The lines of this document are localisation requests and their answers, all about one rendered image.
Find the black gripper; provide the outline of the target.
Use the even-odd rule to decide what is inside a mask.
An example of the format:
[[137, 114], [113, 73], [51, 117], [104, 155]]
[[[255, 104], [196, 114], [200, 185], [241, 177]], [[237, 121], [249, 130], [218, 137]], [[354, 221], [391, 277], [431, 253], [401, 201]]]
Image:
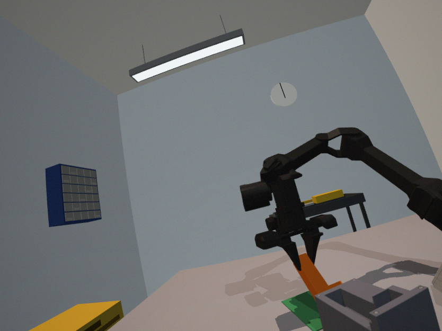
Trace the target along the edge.
[[306, 220], [302, 208], [304, 206], [305, 204], [300, 201], [300, 198], [276, 203], [275, 210], [279, 213], [282, 231], [268, 230], [256, 234], [254, 238], [256, 246], [262, 250], [277, 246], [284, 249], [299, 271], [301, 271], [300, 259], [296, 243], [291, 240], [291, 236], [303, 233], [301, 237], [305, 242], [307, 255], [314, 264], [320, 237], [323, 236], [323, 232], [319, 232], [319, 227], [330, 229], [338, 226], [337, 220], [332, 214], [321, 214]]

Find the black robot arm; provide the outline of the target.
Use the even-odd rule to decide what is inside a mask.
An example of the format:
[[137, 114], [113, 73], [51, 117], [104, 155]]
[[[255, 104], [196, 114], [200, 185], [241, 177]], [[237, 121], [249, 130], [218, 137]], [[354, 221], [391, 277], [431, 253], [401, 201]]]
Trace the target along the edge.
[[[340, 149], [328, 146], [328, 141], [341, 137]], [[408, 208], [442, 231], [442, 180], [422, 177], [393, 157], [380, 151], [368, 135], [358, 128], [336, 128], [318, 133], [308, 142], [286, 154], [276, 154], [264, 160], [260, 181], [240, 186], [245, 212], [299, 198], [294, 179], [303, 175], [297, 168], [319, 154], [336, 158], [360, 160], [407, 194]]]

